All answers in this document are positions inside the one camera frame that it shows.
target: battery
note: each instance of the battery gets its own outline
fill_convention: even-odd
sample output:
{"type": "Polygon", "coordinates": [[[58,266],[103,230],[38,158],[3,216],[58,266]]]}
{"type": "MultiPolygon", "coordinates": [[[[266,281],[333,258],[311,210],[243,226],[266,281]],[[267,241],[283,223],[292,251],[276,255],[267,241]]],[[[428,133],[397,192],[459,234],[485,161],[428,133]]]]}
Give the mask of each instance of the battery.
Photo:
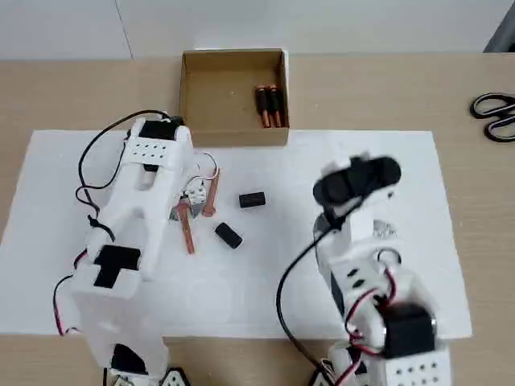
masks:
{"type": "Polygon", "coordinates": [[[215,229],[215,233],[227,243],[232,249],[236,249],[243,242],[243,239],[234,232],[226,223],[221,223],[215,229]]]}
{"type": "Polygon", "coordinates": [[[240,207],[259,207],[266,204],[265,193],[258,191],[248,195],[240,195],[240,207]]]}

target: black wire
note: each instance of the black wire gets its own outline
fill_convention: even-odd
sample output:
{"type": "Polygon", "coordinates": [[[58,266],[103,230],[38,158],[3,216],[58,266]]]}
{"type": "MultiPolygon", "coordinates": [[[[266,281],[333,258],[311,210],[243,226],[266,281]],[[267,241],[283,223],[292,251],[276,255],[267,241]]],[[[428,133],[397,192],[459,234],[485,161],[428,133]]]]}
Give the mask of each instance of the black wire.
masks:
{"type": "MultiPolygon", "coordinates": [[[[364,199],[360,199],[357,201],[354,205],[352,205],[339,219],[341,220],[341,223],[343,224],[347,217],[355,211],[357,208],[359,208],[362,203],[364,202],[364,199]]],[[[311,244],[309,244],[286,268],[286,271],[284,271],[284,274],[281,277],[281,280],[279,281],[279,285],[277,288],[277,293],[275,295],[275,307],[277,310],[277,316],[279,318],[279,322],[281,323],[281,327],[284,330],[284,333],[288,337],[288,339],[295,345],[297,350],[300,351],[304,357],[315,366],[315,368],[322,374],[324,379],[330,384],[333,385],[333,382],[331,381],[326,369],[315,359],[313,354],[309,352],[308,349],[293,335],[293,333],[290,331],[290,328],[286,324],[286,321],[284,320],[284,315],[282,314],[282,290],[284,287],[284,283],[286,282],[286,279],[288,278],[288,275],[290,274],[291,270],[314,248],[316,245],[325,237],[327,236],[331,231],[335,230],[336,228],[333,226],[329,226],[326,230],[322,232],[322,234],[316,238],[311,244]]]]}
{"type": "Polygon", "coordinates": [[[89,194],[89,189],[95,189],[95,190],[105,189],[114,181],[114,178],[116,177],[118,169],[120,168],[120,163],[122,162],[123,152],[125,151],[125,148],[126,148],[125,140],[124,140],[124,144],[123,144],[122,153],[120,154],[120,158],[118,159],[118,164],[117,164],[116,170],[113,173],[113,177],[111,177],[111,179],[107,183],[105,183],[104,185],[102,185],[102,186],[88,185],[85,182],[85,180],[84,180],[84,174],[83,174],[83,171],[82,171],[82,166],[83,166],[84,160],[86,158],[86,155],[88,155],[88,152],[91,150],[91,148],[93,147],[95,142],[97,142],[100,139],[100,137],[102,137],[105,133],[107,133],[111,129],[114,129],[115,127],[121,125],[125,121],[128,121],[129,119],[132,119],[134,117],[137,117],[139,115],[144,115],[144,114],[159,114],[159,115],[161,115],[161,117],[171,120],[171,117],[168,114],[166,114],[165,112],[160,111],[160,110],[153,110],[153,109],[140,110],[140,111],[137,111],[136,113],[129,114],[126,117],[123,117],[123,118],[119,119],[118,121],[112,123],[111,125],[109,125],[106,128],[104,128],[101,132],[99,132],[91,140],[91,142],[85,147],[85,149],[82,152],[82,155],[80,156],[80,159],[79,159],[78,172],[79,172],[80,186],[75,190],[75,196],[76,196],[77,200],[79,200],[79,202],[81,202],[81,203],[83,203],[85,205],[90,206],[95,211],[95,218],[93,218],[91,216],[88,217],[89,218],[89,224],[91,226],[93,226],[93,227],[99,227],[99,228],[104,229],[106,232],[108,232],[109,237],[111,238],[112,241],[114,241],[114,238],[115,238],[113,232],[109,229],[109,227],[107,227],[104,224],[101,224],[101,223],[99,223],[97,221],[98,215],[100,214],[100,208],[93,201],[91,195],[89,194]],[[79,197],[80,191],[84,191],[84,195],[86,196],[86,200],[84,200],[81,197],[79,197]]]}
{"type": "Polygon", "coordinates": [[[64,335],[64,332],[63,332],[63,325],[60,320],[60,315],[58,315],[59,310],[57,308],[57,290],[59,289],[61,284],[63,284],[65,281],[71,279],[72,277],[73,277],[73,275],[68,275],[68,276],[63,277],[61,280],[59,280],[57,282],[56,286],[54,287],[54,294],[52,296],[52,306],[54,308],[54,318],[56,320],[57,331],[59,332],[59,335],[61,335],[61,336],[64,335]]]}

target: white wall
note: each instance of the white wall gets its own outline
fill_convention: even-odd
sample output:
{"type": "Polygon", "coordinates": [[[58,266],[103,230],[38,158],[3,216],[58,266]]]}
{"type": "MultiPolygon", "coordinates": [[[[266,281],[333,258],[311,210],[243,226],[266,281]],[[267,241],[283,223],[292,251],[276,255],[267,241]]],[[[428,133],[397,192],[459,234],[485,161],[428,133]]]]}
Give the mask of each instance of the white wall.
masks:
{"type": "Polygon", "coordinates": [[[0,0],[0,59],[130,59],[113,0],[0,0]]]}
{"type": "Polygon", "coordinates": [[[206,47],[483,51],[512,2],[0,0],[0,59],[128,59],[123,27],[136,58],[206,47]]]}
{"type": "Polygon", "coordinates": [[[513,0],[117,0],[135,57],[198,47],[483,51],[513,0]]]}

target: white paper sheet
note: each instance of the white paper sheet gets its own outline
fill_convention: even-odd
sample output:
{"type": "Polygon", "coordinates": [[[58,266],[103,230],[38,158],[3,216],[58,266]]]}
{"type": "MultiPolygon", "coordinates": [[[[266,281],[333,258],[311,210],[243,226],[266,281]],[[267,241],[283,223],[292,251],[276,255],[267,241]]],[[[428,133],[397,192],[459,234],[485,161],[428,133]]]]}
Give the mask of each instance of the white paper sheet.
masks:
{"type": "MultiPolygon", "coordinates": [[[[52,290],[71,272],[89,231],[75,201],[77,161],[94,132],[34,132],[0,249],[0,333],[55,334],[52,290]]],[[[124,133],[110,133],[85,164],[89,183],[105,181],[124,133]]],[[[192,221],[196,254],[188,256],[177,223],[169,226],[156,280],[145,285],[155,317],[169,336],[279,338],[275,290],[284,269],[312,240],[320,208],[311,189],[322,166],[368,151],[402,167],[390,204],[377,218],[393,221],[408,241],[403,264],[419,273],[448,315],[448,338],[472,333],[464,281],[453,241],[438,155],[428,132],[297,131],[284,148],[208,150],[221,167],[216,215],[192,221]],[[242,210],[241,193],[264,191],[266,206],[242,210]],[[228,223],[244,239],[232,250],[213,229],[228,223]]],[[[109,192],[94,193],[105,203],[109,192]]],[[[133,228],[118,241],[142,241],[133,228]]],[[[65,326],[78,326],[68,285],[59,293],[65,326]]],[[[311,254],[291,274],[285,318],[305,338],[338,338],[342,322],[311,254]]]]}

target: white bracket with holes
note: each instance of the white bracket with holes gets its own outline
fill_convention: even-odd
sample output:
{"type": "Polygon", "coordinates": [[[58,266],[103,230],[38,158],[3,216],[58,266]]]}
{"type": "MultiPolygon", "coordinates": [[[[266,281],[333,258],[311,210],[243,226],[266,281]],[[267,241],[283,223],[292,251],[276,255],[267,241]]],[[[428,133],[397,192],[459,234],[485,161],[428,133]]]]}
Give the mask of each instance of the white bracket with holes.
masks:
{"type": "Polygon", "coordinates": [[[130,138],[123,154],[122,165],[142,163],[147,165],[169,166],[174,160],[175,141],[154,138],[130,138]]]}
{"type": "Polygon", "coordinates": [[[369,361],[372,385],[381,386],[451,386],[449,349],[442,345],[435,351],[395,359],[369,361]]]}

